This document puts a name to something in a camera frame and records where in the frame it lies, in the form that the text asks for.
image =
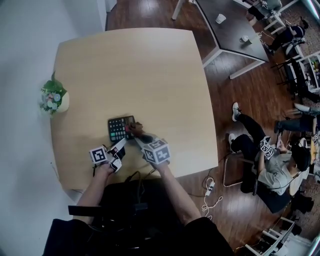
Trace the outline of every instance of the black pants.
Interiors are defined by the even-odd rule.
[[[242,134],[233,141],[231,149],[235,152],[242,151],[245,159],[254,161],[259,151],[260,141],[266,136],[266,134],[262,130],[262,127],[250,116],[240,114],[237,117],[237,121],[240,121],[244,125],[252,136],[253,142],[248,135]]]
[[[288,28],[283,31],[281,34],[279,34],[273,41],[272,45],[269,47],[271,50],[278,50],[280,46],[284,43],[289,43],[293,39],[293,35],[288,30]]]

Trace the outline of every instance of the white vase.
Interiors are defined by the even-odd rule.
[[[61,104],[57,108],[57,112],[62,113],[68,110],[70,103],[69,92],[66,92],[65,95],[62,96]]]

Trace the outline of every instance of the dark hardwood floor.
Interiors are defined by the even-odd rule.
[[[107,29],[161,27],[191,30],[200,55],[204,58],[215,46],[210,31],[197,7],[188,2],[182,7],[176,21],[173,21],[171,16],[177,2],[178,0],[117,0],[115,8],[108,13]],[[256,24],[254,28],[260,32],[263,27],[265,25]],[[262,39],[268,43],[272,42],[266,35]],[[270,63],[265,63],[233,80],[229,79],[229,75],[250,63],[250,59],[223,53],[205,68],[220,159],[219,166],[210,172],[214,177],[215,186],[206,201],[208,205],[213,205],[223,196],[223,200],[210,210],[210,214],[213,216],[212,221],[233,249],[257,241],[261,231],[272,227],[281,215],[281,212],[271,214],[258,196],[242,193],[239,185],[229,188],[222,185],[224,156],[229,152],[226,133],[247,133],[240,123],[234,123],[231,119],[233,102],[239,102],[242,112],[252,116],[273,139],[276,139],[273,132],[275,120],[282,119],[282,110],[291,109],[293,106],[286,87],[276,84],[276,73],[270,69],[276,61],[281,63],[284,60],[282,52],[269,59]],[[241,170],[239,163],[231,162],[228,167],[228,179],[232,181],[241,177]],[[178,180],[188,193],[203,195],[202,181],[207,174],[208,171],[203,171]],[[201,209],[203,198],[192,199]]]

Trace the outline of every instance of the light wood tabletop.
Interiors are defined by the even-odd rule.
[[[133,115],[147,133],[164,138],[175,177],[218,166],[209,89],[191,31],[120,29],[63,42],[55,78],[70,95],[69,109],[51,120],[57,172],[65,189],[87,188],[93,176],[89,150],[112,145],[107,121],[115,117]],[[134,140],[125,151],[113,183],[152,169]]]

